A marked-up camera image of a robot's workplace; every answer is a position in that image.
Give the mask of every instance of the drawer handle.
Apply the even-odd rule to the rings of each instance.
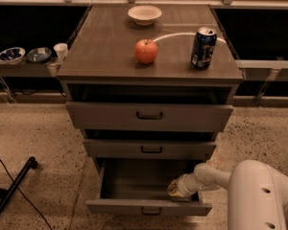
[[[141,151],[143,153],[162,153],[163,147],[160,146],[158,148],[145,148],[144,146],[141,147]]]
[[[159,207],[142,207],[142,215],[144,216],[160,216],[161,208]]]
[[[137,111],[136,117],[138,119],[160,120],[163,118],[163,112],[160,111],[157,114],[145,114],[145,113],[140,113],[139,111]]]

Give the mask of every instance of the apple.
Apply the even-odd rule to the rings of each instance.
[[[151,39],[139,40],[134,46],[134,53],[140,63],[150,64],[157,56],[156,43]]]

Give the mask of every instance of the aluminum can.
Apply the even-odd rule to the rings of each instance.
[[[217,41],[214,30],[201,27],[195,34],[191,53],[191,64],[199,70],[208,68]]]

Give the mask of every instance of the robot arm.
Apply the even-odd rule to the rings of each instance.
[[[228,190],[228,230],[286,230],[288,177],[258,161],[243,161],[232,173],[199,164],[174,180],[168,193],[191,196],[218,186]]]

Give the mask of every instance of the small bowl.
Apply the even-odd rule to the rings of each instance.
[[[0,61],[10,65],[17,65],[22,61],[25,54],[26,51],[23,48],[10,48],[0,53]]]
[[[128,11],[128,16],[133,18],[135,23],[140,26],[150,26],[161,17],[162,11],[150,5],[135,6]]]
[[[42,64],[46,63],[52,55],[51,49],[37,48],[30,51],[27,55],[27,60],[31,63]]]

